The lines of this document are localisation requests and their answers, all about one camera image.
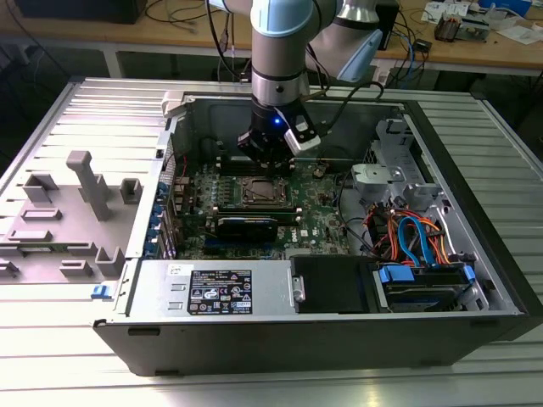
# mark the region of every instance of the electronic circuit board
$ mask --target electronic circuit board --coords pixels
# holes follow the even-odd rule
[[[191,176],[190,198],[178,211],[183,245],[178,259],[287,259],[295,254],[348,254],[335,208],[333,174],[314,176],[316,164],[297,165],[288,178],[220,176],[207,166]],[[220,216],[277,220],[274,242],[224,242],[212,228]]]

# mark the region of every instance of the power supply label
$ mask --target power supply label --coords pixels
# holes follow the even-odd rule
[[[190,315],[252,314],[251,270],[193,270],[188,295]]]

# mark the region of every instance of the sticker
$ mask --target sticker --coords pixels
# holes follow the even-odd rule
[[[23,253],[34,253],[34,252],[44,252],[51,253],[53,250],[51,248],[19,248]]]
[[[251,270],[193,270],[193,265],[190,267],[190,315],[253,313]]]
[[[168,276],[190,276],[194,265],[168,265]]]

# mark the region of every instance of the laboratory floor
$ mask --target laboratory floor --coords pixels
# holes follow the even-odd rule
[[[0,174],[23,146],[32,130],[47,113],[53,100],[64,88],[65,76],[40,49],[28,49],[30,63],[5,65],[0,71]],[[73,76],[107,76],[108,71],[100,53],[89,50],[49,49]],[[126,75],[138,79],[178,79],[211,81],[216,79],[217,58],[198,56],[171,57],[165,54],[122,53]],[[367,73],[371,80],[372,70]],[[405,88],[472,92],[484,94],[511,124],[518,122],[529,109],[528,78],[509,75],[487,75],[426,71],[420,80],[407,83]],[[543,159],[543,98],[529,109],[518,127],[518,134]]]

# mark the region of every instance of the paper on desk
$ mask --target paper on desk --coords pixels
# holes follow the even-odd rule
[[[469,9],[469,3],[449,4],[449,3],[430,2],[426,4],[421,20],[438,24],[439,19],[441,18],[441,15],[443,13],[459,14],[462,17],[466,17],[468,9]]]
[[[497,33],[524,45],[529,45],[540,40],[540,38],[535,35],[535,31],[530,28],[522,27],[521,25],[515,25],[514,27],[497,31]]]

